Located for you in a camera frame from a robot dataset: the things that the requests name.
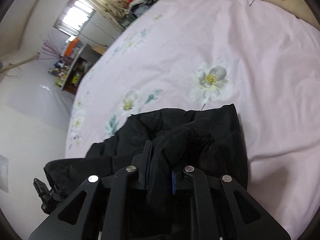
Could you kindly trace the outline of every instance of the orange object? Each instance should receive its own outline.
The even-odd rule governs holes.
[[[71,41],[69,47],[67,48],[66,52],[65,52],[65,55],[70,57],[71,53],[72,53],[72,50],[73,48],[75,47],[75,45],[78,43],[79,39],[78,38],[75,38],[73,41]]]

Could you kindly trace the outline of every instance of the bed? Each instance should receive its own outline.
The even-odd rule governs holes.
[[[320,206],[320,32],[259,0],[160,0],[83,78],[66,158],[132,114],[235,104],[248,192],[298,239]]]

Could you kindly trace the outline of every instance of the window frame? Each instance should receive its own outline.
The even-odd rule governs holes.
[[[69,35],[69,36],[77,36],[81,31],[82,29],[84,28],[84,26],[86,25],[86,23],[91,19],[91,17],[94,15],[95,13],[95,10],[92,9],[92,12],[91,13],[88,13],[87,11],[83,10],[82,8],[78,7],[75,5],[75,2],[77,0],[70,0],[67,5],[63,8],[62,12],[60,13],[58,19],[56,20],[55,24],[54,24],[54,28],[56,28],[57,30]],[[86,13],[88,15],[88,20],[85,21],[79,30],[76,30],[74,28],[72,28],[71,26],[63,23],[63,19],[64,17],[67,15],[67,13],[69,12],[69,10],[72,8],[72,7],[76,7],[78,8],[79,10],[83,11],[84,13]]]

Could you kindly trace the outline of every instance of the window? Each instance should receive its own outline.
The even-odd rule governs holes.
[[[93,12],[93,7],[85,0],[70,0],[57,20],[55,28],[70,36],[77,36]]]

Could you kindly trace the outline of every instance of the silver screw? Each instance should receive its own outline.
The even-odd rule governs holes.
[[[135,166],[133,166],[133,165],[130,165],[130,166],[128,166],[128,167],[126,167],[125,168],[125,170],[127,171],[127,172],[134,172],[134,171],[136,171],[136,167]]]
[[[223,180],[224,182],[231,182],[231,181],[232,181],[232,178],[231,178],[229,175],[224,175],[224,176],[222,177],[222,180]]]
[[[195,168],[193,166],[188,165],[188,166],[184,167],[184,170],[186,172],[193,172],[195,170]]]
[[[89,178],[88,178],[88,181],[89,182],[97,182],[99,179],[99,177],[97,175],[91,175]]]

